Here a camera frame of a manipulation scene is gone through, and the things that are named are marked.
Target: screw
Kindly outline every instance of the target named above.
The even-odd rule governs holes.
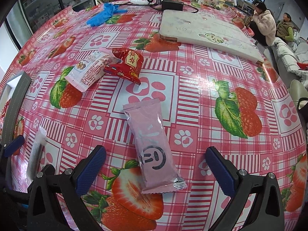
[[[41,178],[43,176],[43,172],[38,172],[37,174],[36,174],[36,177],[37,178]]]
[[[68,168],[64,171],[64,174],[66,175],[70,175],[73,172],[73,170],[71,168]]]
[[[247,171],[245,169],[240,169],[239,171],[240,175],[245,176],[247,175]]]
[[[272,178],[272,179],[274,179],[274,178],[275,178],[275,174],[274,174],[274,173],[272,173],[272,172],[271,172],[271,173],[268,173],[268,175],[269,175],[269,177],[270,177],[270,178]]]

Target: black power adapter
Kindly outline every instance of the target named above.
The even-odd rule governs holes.
[[[161,10],[164,11],[165,9],[171,10],[179,10],[183,11],[183,2],[173,1],[173,0],[162,0],[161,1]]]

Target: blue gripper pad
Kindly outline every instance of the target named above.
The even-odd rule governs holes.
[[[101,146],[76,179],[76,193],[79,197],[87,194],[105,161],[106,150]]]
[[[234,174],[232,176],[231,172],[229,172],[229,170],[226,168],[224,164],[226,160],[213,146],[207,148],[204,156],[206,163],[211,169],[213,175],[215,176],[221,190],[225,195],[230,196],[232,198],[236,192],[236,182],[233,177]]]
[[[17,136],[7,147],[4,149],[4,157],[10,157],[16,150],[21,148],[25,143],[25,138],[22,135]]]

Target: pink snack packet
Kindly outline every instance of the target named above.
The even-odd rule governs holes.
[[[81,92],[85,92],[94,82],[106,72],[106,65],[116,64],[116,58],[111,50],[99,48],[87,55],[68,73],[65,79]]]
[[[174,192],[187,187],[176,169],[167,136],[159,99],[123,105],[134,134],[144,187],[142,194]]]

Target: white blanket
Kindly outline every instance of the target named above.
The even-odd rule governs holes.
[[[276,37],[273,46],[277,49],[277,60],[282,60],[286,70],[290,73],[293,73],[299,76],[300,82],[308,88],[308,71],[299,70],[299,66],[297,65],[298,58],[295,56],[291,48],[280,38]]]

